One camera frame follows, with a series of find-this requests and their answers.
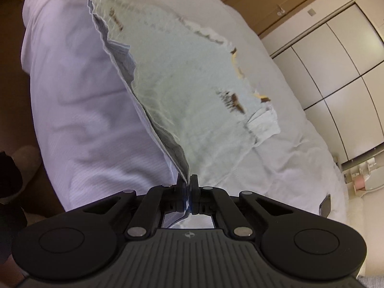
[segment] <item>ribbed black surface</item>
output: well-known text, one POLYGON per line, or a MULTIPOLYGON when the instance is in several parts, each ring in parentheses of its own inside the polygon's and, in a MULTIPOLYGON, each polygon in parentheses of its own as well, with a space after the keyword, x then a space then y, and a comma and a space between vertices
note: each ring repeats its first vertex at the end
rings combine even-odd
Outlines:
POLYGON ((131 242, 118 260, 94 277, 76 283, 26 280, 22 288, 362 288, 353 278, 305 283, 272 269, 251 243, 227 238, 222 230, 158 230, 131 242))

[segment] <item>beige wall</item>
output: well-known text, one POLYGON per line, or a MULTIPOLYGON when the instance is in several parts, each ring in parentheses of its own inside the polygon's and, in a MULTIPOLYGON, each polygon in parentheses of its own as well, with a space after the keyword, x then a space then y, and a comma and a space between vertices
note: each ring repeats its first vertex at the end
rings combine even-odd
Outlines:
POLYGON ((262 42, 268 53, 273 54, 350 1, 352 0, 316 0, 263 38, 262 42), (314 9, 316 15, 310 16, 308 14, 309 9, 314 9))
POLYGON ((363 196, 366 276, 384 275, 384 188, 363 196))

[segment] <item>white wardrobe door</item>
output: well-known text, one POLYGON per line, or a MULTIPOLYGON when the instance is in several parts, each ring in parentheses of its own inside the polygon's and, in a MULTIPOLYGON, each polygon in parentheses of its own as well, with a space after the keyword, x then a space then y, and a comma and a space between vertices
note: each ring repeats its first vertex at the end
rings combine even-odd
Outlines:
POLYGON ((325 101, 349 159, 384 142, 379 118, 362 78, 343 87, 325 101))
POLYGON ((338 155, 340 163, 348 161, 339 132, 324 101, 313 105, 305 111, 307 119, 313 124, 317 132, 328 145, 333 155, 338 155))
POLYGON ((379 115, 381 125, 384 124, 384 63, 378 65, 363 76, 379 115))
POLYGON ((354 4, 328 21, 360 74, 384 60, 384 45, 376 30, 354 4))
POLYGON ((322 96, 292 48, 286 49, 273 59, 282 71, 302 108, 307 108, 321 100, 322 96))
POLYGON ((381 25, 378 28, 378 34, 380 35, 381 39, 384 40, 384 25, 381 25))
POLYGON ((356 3, 375 28, 384 25, 384 0, 356 0, 356 3))
POLYGON ((347 52, 326 24, 292 47, 323 96, 333 93, 359 77, 347 52))

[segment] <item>white duvet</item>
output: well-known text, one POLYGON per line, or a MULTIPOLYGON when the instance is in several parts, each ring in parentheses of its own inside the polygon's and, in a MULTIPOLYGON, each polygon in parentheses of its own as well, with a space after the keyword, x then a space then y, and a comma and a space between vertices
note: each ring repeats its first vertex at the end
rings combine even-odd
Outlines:
MULTIPOLYGON (((252 190, 316 214, 330 194, 329 218, 344 222, 340 173, 256 34, 219 0, 162 1, 236 44, 243 72, 277 112, 281 133, 250 151, 218 186, 231 195, 252 190)), ((23 18, 22 66, 31 75, 36 135, 64 208, 175 182, 175 168, 148 135, 103 50, 87 0, 26 0, 23 18)), ((197 219, 193 225, 205 223, 197 219)))

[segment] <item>logo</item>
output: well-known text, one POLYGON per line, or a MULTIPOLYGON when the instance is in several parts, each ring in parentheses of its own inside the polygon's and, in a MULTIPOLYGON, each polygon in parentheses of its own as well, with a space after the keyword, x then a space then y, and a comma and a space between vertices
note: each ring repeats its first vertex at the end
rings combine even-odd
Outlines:
POLYGON ((185 233, 184 236, 188 237, 189 239, 191 239, 191 238, 195 237, 195 233, 189 231, 189 232, 185 233))

